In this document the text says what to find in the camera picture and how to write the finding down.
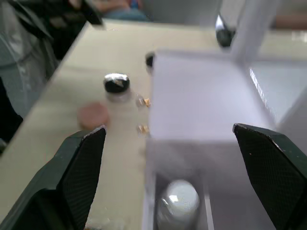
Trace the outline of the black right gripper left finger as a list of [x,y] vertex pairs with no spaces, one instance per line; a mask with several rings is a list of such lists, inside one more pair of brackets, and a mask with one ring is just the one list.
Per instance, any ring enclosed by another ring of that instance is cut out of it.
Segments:
[[32,178],[2,230],[83,230],[99,181],[106,127],[67,137]]

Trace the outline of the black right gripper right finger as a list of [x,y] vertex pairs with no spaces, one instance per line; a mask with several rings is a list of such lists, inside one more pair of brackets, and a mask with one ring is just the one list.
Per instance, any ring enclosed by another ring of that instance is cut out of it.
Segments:
[[307,157],[284,134],[233,125],[250,183],[278,230],[307,228]]

